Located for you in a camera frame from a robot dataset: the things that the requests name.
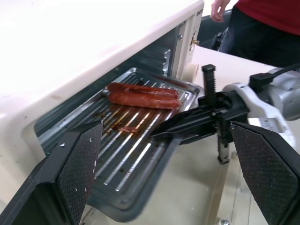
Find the person's bare hand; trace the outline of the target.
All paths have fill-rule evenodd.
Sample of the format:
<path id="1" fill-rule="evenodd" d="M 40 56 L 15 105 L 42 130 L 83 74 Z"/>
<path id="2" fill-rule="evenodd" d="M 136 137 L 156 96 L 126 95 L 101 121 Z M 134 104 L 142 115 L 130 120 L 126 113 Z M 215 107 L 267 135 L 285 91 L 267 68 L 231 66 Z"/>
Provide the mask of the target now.
<path id="1" fill-rule="evenodd" d="M 229 2 L 230 0 L 215 0 L 212 3 L 210 17 L 213 21 L 218 23 L 222 23 L 224 21 L 223 15 Z"/>

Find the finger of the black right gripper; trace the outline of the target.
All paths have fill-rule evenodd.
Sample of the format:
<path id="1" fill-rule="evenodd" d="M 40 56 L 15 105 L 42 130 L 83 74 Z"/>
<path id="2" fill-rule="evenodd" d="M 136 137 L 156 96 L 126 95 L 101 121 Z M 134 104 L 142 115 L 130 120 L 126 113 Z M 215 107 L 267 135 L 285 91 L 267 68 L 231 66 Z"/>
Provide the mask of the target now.
<path id="1" fill-rule="evenodd" d="M 156 129 L 151 133 L 151 138 L 154 139 L 180 139 L 180 143 L 193 143 L 212 136 L 217 132 L 217 129 L 212 126 L 198 126 L 183 130 L 159 130 Z"/>
<path id="2" fill-rule="evenodd" d="M 181 112 L 159 125 L 159 132 L 183 132 L 214 123 L 212 111 L 202 108 Z"/>

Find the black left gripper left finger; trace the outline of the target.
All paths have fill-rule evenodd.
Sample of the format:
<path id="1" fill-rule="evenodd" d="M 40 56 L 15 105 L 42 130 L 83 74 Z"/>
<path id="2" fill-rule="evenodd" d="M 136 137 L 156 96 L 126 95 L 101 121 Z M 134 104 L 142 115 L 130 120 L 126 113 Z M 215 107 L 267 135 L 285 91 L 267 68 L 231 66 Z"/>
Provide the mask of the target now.
<path id="1" fill-rule="evenodd" d="M 95 178 L 103 122 L 66 132 L 0 215 L 2 225 L 77 225 Z"/>

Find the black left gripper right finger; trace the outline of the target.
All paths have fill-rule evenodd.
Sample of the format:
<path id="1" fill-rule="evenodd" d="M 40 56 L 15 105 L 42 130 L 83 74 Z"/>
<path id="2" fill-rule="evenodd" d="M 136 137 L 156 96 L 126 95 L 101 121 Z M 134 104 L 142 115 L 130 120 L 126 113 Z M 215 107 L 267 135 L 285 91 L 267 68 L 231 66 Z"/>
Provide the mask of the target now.
<path id="1" fill-rule="evenodd" d="M 245 182 L 269 225 L 300 223 L 300 156 L 284 138 L 262 127 L 232 122 Z"/>

